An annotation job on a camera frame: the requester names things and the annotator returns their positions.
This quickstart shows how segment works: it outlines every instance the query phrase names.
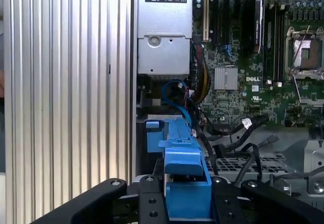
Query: screw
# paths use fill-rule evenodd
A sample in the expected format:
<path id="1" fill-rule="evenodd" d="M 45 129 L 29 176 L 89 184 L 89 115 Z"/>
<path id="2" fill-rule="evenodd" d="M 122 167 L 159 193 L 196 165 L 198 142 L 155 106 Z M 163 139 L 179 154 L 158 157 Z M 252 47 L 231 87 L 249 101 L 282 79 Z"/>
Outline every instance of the screw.
<path id="1" fill-rule="evenodd" d="M 257 185 L 256 182 L 252 182 L 252 181 L 250 181 L 250 182 L 248 182 L 248 186 L 251 186 L 251 187 L 255 188 L 255 187 L 258 186 L 258 185 Z"/>
<path id="2" fill-rule="evenodd" d="M 117 186 L 117 185 L 120 185 L 122 182 L 116 180 L 114 182 L 112 182 L 111 184 L 114 185 L 114 186 Z"/>
<path id="3" fill-rule="evenodd" d="M 215 178 L 214 178 L 214 181 L 215 181 L 216 183 L 220 183 L 222 180 L 221 180 L 221 178 L 219 178 L 219 177 L 215 177 Z"/>
<path id="4" fill-rule="evenodd" d="M 315 182 L 314 190 L 316 193 L 323 193 L 323 191 L 324 191 L 323 184 L 321 182 Z"/>
<path id="5" fill-rule="evenodd" d="M 151 39 L 151 42 L 152 42 L 153 44 L 156 44 L 156 43 L 158 42 L 158 39 L 157 39 L 157 38 L 152 38 L 152 39 Z"/>
<path id="6" fill-rule="evenodd" d="M 152 178 L 152 177 L 147 177 L 145 180 L 151 182 L 151 181 L 154 181 L 154 178 Z"/>

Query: motherboard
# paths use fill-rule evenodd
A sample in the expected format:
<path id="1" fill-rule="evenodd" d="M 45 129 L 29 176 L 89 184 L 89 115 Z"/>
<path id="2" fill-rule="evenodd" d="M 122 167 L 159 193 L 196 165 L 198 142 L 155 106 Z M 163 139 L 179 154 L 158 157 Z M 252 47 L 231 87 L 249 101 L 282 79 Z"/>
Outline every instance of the motherboard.
<path id="1" fill-rule="evenodd" d="M 254 115 L 272 126 L 321 121 L 323 2 L 194 0 L 193 40 L 204 42 L 212 82 L 201 107 L 214 124 Z"/>

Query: black cable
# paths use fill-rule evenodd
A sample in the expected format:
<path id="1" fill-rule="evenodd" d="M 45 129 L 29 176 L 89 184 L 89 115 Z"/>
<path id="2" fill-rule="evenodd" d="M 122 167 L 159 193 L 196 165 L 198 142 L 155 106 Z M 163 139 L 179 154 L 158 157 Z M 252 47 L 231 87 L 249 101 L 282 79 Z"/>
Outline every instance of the black cable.
<path id="1" fill-rule="evenodd" d="M 255 157 L 255 162 L 257 163 L 257 170 L 258 170 L 258 181 L 262 181 L 262 166 L 261 166 L 261 159 L 259 149 L 255 144 L 248 143 L 242 148 L 242 152 L 246 152 L 250 147 L 253 148 L 253 154 Z"/>
<path id="2" fill-rule="evenodd" d="M 244 125 L 241 123 L 241 124 L 239 124 L 239 125 L 237 125 L 234 129 L 232 129 L 232 130 L 229 130 L 229 131 L 220 131 L 220 130 L 217 130 L 215 127 L 214 127 L 214 125 L 213 125 L 213 123 L 211 122 L 211 120 L 208 118 L 208 116 L 206 115 L 206 113 L 203 111 L 203 110 L 199 110 L 204 116 L 205 116 L 205 118 L 206 118 L 206 120 L 207 120 L 207 123 L 211 126 L 211 128 L 212 128 L 212 134 L 213 135 L 222 135 L 222 136 L 228 136 L 228 135 L 232 135 L 232 134 L 235 134 L 235 133 L 237 133 L 238 131 L 240 131 L 242 128 L 244 128 Z"/>
<path id="3" fill-rule="evenodd" d="M 238 187 L 239 184 L 242 182 L 244 175 L 248 171 L 248 169 L 251 167 L 252 163 L 254 162 L 255 155 L 251 154 L 250 158 L 244 163 L 243 167 L 241 168 L 241 171 L 238 173 L 235 181 L 234 186 Z"/>
<path id="4" fill-rule="evenodd" d="M 261 143 L 259 143 L 257 145 L 258 149 L 268 145 L 268 144 L 271 144 L 271 143 L 274 143 L 274 142 L 277 142 L 279 140 L 278 136 L 276 136 L 275 134 L 271 134 L 268 138 L 266 138 L 264 141 L 262 141 Z"/>
<path id="5" fill-rule="evenodd" d="M 288 174 L 283 174 L 279 176 L 274 176 L 273 177 L 273 182 L 276 182 L 278 179 L 304 179 L 304 178 L 309 178 L 312 177 L 316 174 L 324 172 L 324 167 L 319 167 L 311 172 L 294 172 L 294 173 L 288 173 Z"/>
<path id="6" fill-rule="evenodd" d="M 196 120 L 196 118 L 192 118 L 192 123 L 193 123 L 193 127 L 197 132 L 197 135 L 199 136 L 199 138 L 201 139 L 202 143 L 204 144 L 207 153 L 209 156 L 213 156 L 213 149 L 211 147 L 211 145 L 209 144 L 208 139 L 206 138 L 205 134 L 203 133 L 203 131 L 201 130 L 198 121 Z M 212 165 L 212 170 L 214 172 L 214 174 L 217 176 L 218 175 L 218 170 L 217 170 L 217 164 L 216 164 L 216 159 L 212 159 L 211 160 L 211 165 Z"/>
<path id="7" fill-rule="evenodd" d="M 244 144 L 244 142 L 249 138 L 249 136 L 253 133 L 254 130 L 256 130 L 261 125 L 263 125 L 269 121 L 269 118 L 264 115 L 253 117 L 253 119 L 255 120 L 255 122 L 252 123 L 252 125 L 248 128 L 248 130 L 246 130 L 244 132 L 243 136 L 238 141 L 236 141 L 233 144 L 230 144 L 226 147 L 227 151 L 231 152 L 231 151 L 239 148 L 241 145 Z"/>

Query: ribbed aluminum panel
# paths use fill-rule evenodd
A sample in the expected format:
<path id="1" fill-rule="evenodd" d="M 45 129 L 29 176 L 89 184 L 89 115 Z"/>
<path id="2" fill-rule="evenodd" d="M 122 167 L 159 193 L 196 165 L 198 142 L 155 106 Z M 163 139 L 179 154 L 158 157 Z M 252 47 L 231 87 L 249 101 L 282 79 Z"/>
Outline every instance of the ribbed aluminum panel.
<path id="1" fill-rule="evenodd" d="M 7 224 L 129 180 L 131 0 L 4 0 Z"/>
<path id="2" fill-rule="evenodd" d="M 215 68 L 215 90 L 237 90 L 238 70 L 237 67 Z"/>
<path id="3" fill-rule="evenodd" d="M 226 90 L 237 90 L 238 86 L 238 69 L 237 67 L 227 67 L 226 68 Z"/>
<path id="4" fill-rule="evenodd" d="M 225 75 L 226 68 L 216 67 L 215 68 L 215 90 L 225 90 Z"/>

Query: green circuit board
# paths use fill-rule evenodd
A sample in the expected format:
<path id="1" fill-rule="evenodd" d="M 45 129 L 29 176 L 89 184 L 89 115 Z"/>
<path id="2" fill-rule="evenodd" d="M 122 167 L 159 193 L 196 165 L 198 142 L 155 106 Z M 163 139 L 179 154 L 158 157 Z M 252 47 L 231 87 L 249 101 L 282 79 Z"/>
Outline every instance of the green circuit board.
<path id="1" fill-rule="evenodd" d="M 234 2 L 230 0 L 230 12 L 234 12 Z M 324 20 L 300 19 L 299 12 L 303 12 L 297 2 L 320 3 L 324 0 L 265 0 L 265 7 L 271 4 L 285 7 L 285 24 L 282 35 L 285 37 L 288 29 L 295 30 L 318 30 L 324 27 Z M 248 58 L 242 54 L 241 31 L 243 29 L 240 19 L 244 14 L 240 13 L 239 19 L 231 17 L 229 30 L 229 44 L 231 45 L 231 57 L 226 54 L 221 47 L 215 47 L 212 43 L 206 43 L 206 62 L 212 77 L 212 86 L 208 96 L 201 104 L 204 111 L 210 116 L 215 124 L 230 125 L 240 116 L 267 115 L 268 125 L 293 127 L 308 124 L 307 118 L 312 117 L 317 120 L 322 119 L 322 106 L 313 106 L 307 103 L 300 103 L 295 81 L 286 74 L 281 86 L 266 84 L 266 76 L 272 74 L 273 67 L 264 71 L 264 61 L 269 60 L 271 65 L 275 56 L 275 46 L 271 46 L 265 54 L 266 43 L 271 43 L 266 38 L 263 41 L 261 52 Z M 199 32 L 201 27 L 199 22 L 194 23 L 194 33 Z M 224 66 L 235 66 L 238 68 L 238 89 L 237 90 L 215 90 L 215 68 Z M 309 98 L 314 101 L 324 99 L 324 81 L 306 78 L 296 80 L 300 97 Z"/>

